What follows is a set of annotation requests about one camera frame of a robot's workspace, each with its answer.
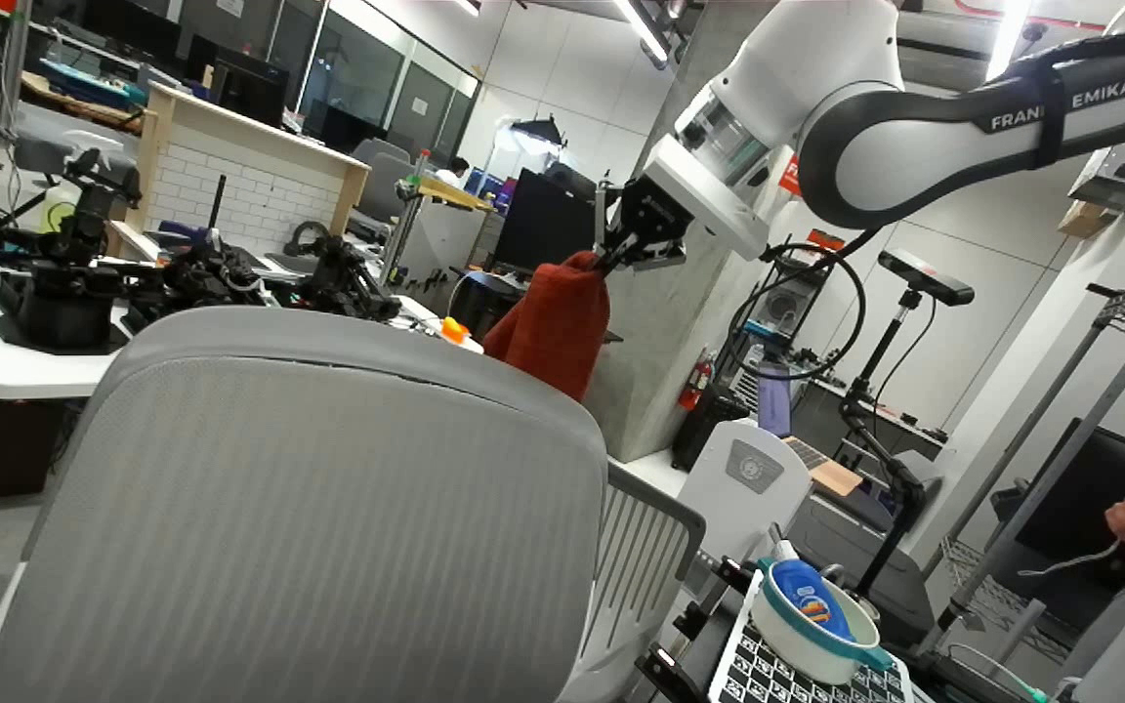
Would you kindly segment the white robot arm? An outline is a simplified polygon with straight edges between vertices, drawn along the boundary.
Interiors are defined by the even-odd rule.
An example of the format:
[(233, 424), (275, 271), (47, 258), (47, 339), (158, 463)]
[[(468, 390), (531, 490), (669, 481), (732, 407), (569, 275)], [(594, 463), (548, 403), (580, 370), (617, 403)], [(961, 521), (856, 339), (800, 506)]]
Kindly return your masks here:
[(675, 258), (690, 228), (762, 258), (778, 152), (817, 218), (880, 236), (968, 184), (1108, 144), (1125, 144), (1125, 6), (1102, 36), (923, 96), (893, 0), (778, 0), (623, 189), (607, 264)]

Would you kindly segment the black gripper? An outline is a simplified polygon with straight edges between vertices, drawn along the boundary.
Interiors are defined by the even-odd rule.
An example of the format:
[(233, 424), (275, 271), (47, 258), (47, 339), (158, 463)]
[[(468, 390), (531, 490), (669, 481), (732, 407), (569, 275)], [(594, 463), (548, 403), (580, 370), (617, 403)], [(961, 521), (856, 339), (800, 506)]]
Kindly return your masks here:
[(603, 252), (599, 266), (607, 275), (655, 271), (682, 264), (682, 236), (690, 228), (690, 212), (680, 209), (662, 184), (649, 175), (632, 175), (613, 193), (613, 212), (603, 218)]

